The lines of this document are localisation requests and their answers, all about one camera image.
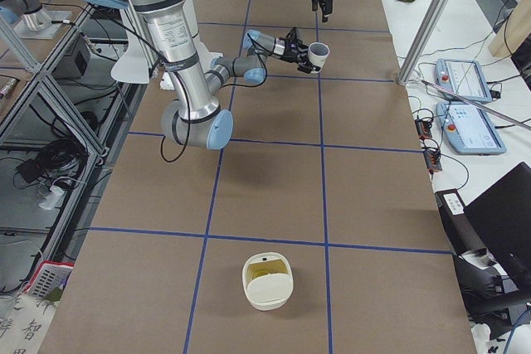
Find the white plastic basket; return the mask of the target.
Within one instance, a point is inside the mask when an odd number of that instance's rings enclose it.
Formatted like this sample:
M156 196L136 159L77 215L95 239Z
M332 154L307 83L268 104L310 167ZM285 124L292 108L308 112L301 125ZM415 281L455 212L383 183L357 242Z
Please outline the white plastic basket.
M72 263L43 261L22 292L40 300L58 302L73 268Z

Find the lower teach pendant blue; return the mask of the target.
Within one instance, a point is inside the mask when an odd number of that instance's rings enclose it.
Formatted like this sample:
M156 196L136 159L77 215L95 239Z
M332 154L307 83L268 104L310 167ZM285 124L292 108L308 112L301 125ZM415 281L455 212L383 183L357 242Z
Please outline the lower teach pendant blue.
M442 101L436 105L441 132L461 155L499 155L507 151L486 112L474 105Z

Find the aluminium frame post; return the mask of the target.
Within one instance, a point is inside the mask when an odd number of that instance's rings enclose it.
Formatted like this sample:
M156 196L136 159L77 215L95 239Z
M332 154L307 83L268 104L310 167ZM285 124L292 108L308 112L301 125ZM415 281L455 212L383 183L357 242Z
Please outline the aluminium frame post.
M416 36L397 76L397 83L405 86L433 33L449 0L431 0Z

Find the teach pendant blue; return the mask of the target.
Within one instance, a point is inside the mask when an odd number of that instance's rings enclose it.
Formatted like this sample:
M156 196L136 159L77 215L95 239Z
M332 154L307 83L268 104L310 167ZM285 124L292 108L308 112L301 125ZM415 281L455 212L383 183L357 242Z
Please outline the teach pendant blue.
M499 155L507 151L486 112L474 105L442 101L436 105L441 132L461 155Z
M484 104L492 101L478 61L439 59L435 71L436 83L445 90Z

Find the white mug grey inside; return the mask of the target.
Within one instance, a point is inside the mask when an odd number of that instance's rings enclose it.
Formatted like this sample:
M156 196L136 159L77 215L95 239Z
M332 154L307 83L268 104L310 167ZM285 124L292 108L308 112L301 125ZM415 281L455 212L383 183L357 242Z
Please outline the white mug grey inside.
M317 74L324 68L329 54L330 49L326 44L318 41L309 44L307 56L311 67L311 74Z

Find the metal grabber stick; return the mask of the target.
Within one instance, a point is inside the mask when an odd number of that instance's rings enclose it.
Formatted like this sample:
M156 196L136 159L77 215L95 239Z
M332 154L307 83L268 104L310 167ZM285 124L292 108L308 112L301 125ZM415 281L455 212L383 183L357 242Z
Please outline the metal grabber stick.
M459 95L459 94L451 92L449 90L446 90L442 86L439 86L439 85L436 85L434 83L431 83L430 81L427 81L427 80L424 80L424 79L419 79L419 80L415 80L415 83L422 83L424 85L427 85L427 86L431 87L432 89L435 89L435 90L441 92L442 94L450 96L451 99L458 99L461 102L473 105L477 109L481 109L481 110L485 111L486 113L492 114L495 117L497 117L499 119L502 119L502 120L505 120L505 121L515 125L515 126L518 126L520 128L523 128L523 129L530 130L530 126L527 125L525 122L518 121L517 119L509 117L506 114L502 114L499 111L496 111L494 109L491 109L491 108L483 105L482 103L479 103L479 102L474 101L472 99L467 99L465 96Z

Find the upper teach pendant blue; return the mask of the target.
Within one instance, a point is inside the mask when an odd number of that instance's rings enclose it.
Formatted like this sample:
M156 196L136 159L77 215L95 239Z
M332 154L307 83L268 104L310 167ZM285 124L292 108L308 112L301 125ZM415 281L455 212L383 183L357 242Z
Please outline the upper teach pendant blue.
M435 71L436 83L445 90L484 104L492 101L478 61L439 59Z

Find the cream plastic bin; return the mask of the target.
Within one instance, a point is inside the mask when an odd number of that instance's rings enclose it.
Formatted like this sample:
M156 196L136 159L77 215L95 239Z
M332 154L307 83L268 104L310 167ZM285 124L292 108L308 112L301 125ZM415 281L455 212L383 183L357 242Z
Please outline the cream plastic bin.
M290 263L276 252L252 255L243 265L241 278L246 299L260 311L280 308L294 289Z

